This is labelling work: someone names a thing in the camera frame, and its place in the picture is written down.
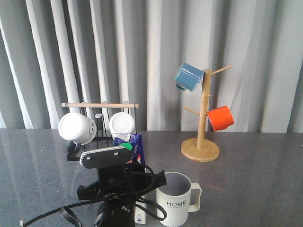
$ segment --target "white mug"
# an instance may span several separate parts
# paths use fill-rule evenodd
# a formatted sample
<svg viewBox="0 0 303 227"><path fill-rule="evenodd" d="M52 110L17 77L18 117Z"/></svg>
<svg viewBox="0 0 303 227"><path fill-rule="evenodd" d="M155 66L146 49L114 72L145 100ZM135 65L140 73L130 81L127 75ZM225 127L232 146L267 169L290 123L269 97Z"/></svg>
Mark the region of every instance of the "white mug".
<svg viewBox="0 0 303 227"><path fill-rule="evenodd" d="M97 126L89 117L80 113L68 113L59 121L58 131L63 139L84 145L93 140Z"/></svg>
<svg viewBox="0 0 303 227"><path fill-rule="evenodd" d="M201 186L198 183L191 183L190 179L178 172L165 173L165 186L157 188L157 203L166 211L167 217L161 223L168 227L179 227L183 225L189 212L200 209ZM196 202L190 205L191 190L198 189L199 193ZM157 215L163 217L160 210Z"/></svg>

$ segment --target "wooden base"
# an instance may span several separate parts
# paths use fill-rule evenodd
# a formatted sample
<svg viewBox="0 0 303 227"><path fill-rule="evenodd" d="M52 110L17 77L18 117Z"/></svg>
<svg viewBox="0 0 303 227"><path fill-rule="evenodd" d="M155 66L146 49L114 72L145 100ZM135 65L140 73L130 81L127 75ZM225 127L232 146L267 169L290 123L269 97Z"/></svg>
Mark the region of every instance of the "wooden base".
<svg viewBox="0 0 303 227"><path fill-rule="evenodd" d="M219 156L219 148L210 140L203 140L201 149L197 148L197 138L191 138L181 144L182 154L197 162L209 162L215 160Z"/></svg>

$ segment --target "gray granite countertop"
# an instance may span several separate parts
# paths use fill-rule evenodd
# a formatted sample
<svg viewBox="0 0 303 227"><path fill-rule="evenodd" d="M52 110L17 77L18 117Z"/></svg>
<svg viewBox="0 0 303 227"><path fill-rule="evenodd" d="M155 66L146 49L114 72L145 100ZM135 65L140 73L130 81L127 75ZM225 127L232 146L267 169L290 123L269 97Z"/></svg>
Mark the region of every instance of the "gray granite countertop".
<svg viewBox="0 0 303 227"><path fill-rule="evenodd" d="M181 172L202 186L201 208L183 226L303 226L303 134L209 132L205 137L218 145L220 155L201 163L180 152L180 144L196 132L140 133L146 164L154 172ZM95 148L94 141L86 146ZM66 155L57 130L0 130L0 227L79 202L78 186L96 181L97 173L68 162ZM154 200L155 192L147 197ZM93 225L97 210L97 204L73 209L84 227ZM57 213L30 226L73 225ZM136 226L163 225L148 216L146 225Z"/></svg>

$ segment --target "curtain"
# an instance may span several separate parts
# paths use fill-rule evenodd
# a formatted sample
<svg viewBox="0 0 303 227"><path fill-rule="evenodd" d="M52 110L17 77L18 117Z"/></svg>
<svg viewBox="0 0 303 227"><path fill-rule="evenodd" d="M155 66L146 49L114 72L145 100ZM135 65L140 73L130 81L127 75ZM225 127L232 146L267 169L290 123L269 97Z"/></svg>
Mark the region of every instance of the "curtain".
<svg viewBox="0 0 303 227"><path fill-rule="evenodd" d="M185 61L232 65L211 83L209 109L227 105L234 117L224 131L303 133L301 9L301 0L1 0L0 128L57 129L79 111L62 102L128 102L139 104L138 130L197 131L182 107L199 112L202 87L180 91L173 80Z"/></svg>

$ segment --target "mug handle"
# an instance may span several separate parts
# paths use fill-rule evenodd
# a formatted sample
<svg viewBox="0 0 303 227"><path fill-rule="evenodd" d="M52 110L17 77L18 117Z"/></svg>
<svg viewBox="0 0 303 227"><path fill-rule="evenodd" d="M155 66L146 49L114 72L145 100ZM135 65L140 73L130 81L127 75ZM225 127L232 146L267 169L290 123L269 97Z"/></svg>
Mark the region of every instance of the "mug handle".
<svg viewBox="0 0 303 227"><path fill-rule="evenodd" d="M193 189L198 189L199 190L198 197L196 199L196 203L194 205L190 205L189 209L188 209L188 212L195 212L195 211L198 211L200 209L200 197L201 197L201 194L202 194L202 189L201 189L201 186L198 183L191 183L190 189L191 190L193 190Z"/></svg>
<svg viewBox="0 0 303 227"><path fill-rule="evenodd" d="M185 90L186 90L186 87L181 86L181 85L178 84L178 83L176 83L176 86L177 86L177 88L179 88L179 89L182 90L182 91L185 91Z"/></svg>

